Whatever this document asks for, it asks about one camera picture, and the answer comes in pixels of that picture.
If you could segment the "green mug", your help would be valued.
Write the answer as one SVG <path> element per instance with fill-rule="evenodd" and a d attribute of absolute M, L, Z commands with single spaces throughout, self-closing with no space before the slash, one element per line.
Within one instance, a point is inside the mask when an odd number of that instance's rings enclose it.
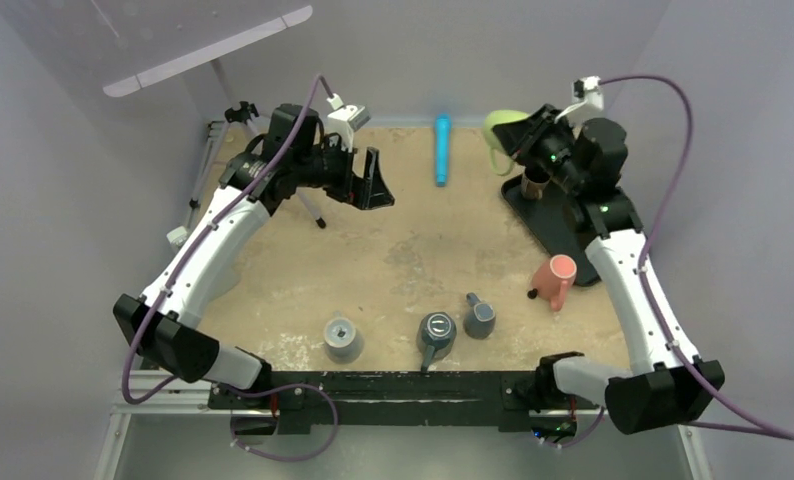
<path fill-rule="evenodd" d="M 498 176 L 512 172 L 517 147 L 530 114 L 501 109 L 489 113 L 483 122 L 482 136 L 487 145 L 492 171 Z"/>

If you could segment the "brown mug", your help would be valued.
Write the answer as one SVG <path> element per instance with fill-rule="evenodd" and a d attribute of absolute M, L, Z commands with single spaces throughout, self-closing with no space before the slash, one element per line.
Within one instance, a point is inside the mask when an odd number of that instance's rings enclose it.
<path fill-rule="evenodd" d="M 539 201 L 551 181 L 550 175 L 541 169 L 525 169 L 521 176 L 520 194 L 528 201 Z"/>

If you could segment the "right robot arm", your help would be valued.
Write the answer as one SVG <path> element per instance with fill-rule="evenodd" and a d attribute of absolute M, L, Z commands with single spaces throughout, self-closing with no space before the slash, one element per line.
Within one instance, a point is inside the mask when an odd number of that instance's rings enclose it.
<path fill-rule="evenodd" d="M 484 120 L 488 146 L 524 169 L 544 195 L 529 227 L 545 250 L 588 264 L 622 327 L 630 365 L 617 369 L 570 352 L 542 358 L 534 394 L 549 407 L 579 396 L 633 434 L 700 418 L 725 381 L 683 331 L 645 253 L 641 220 L 619 180 L 626 131 L 606 118 L 573 127 L 551 105 L 497 110 Z"/>

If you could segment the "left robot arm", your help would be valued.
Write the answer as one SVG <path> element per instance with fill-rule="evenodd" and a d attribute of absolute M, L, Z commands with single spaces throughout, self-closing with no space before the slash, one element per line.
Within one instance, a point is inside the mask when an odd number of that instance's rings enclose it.
<path fill-rule="evenodd" d="M 376 148 L 367 148 L 363 174 L 353 172 L 353 137 L 369 119 L 356 105 L 336 107 L 325 119 L 300 105 L 277 107 L 267 132 L 228 161 L 205 215 L 174 260 L 140 295 L 116 301 L 113 314 L 131 349 L 183 381 L 231 386 L 245 408 L 265 405 L 270 364 L 223 345 L 198 325 L 241 249 L 298 189 L 321 189 L 359 210 L 393 205 Z"/>

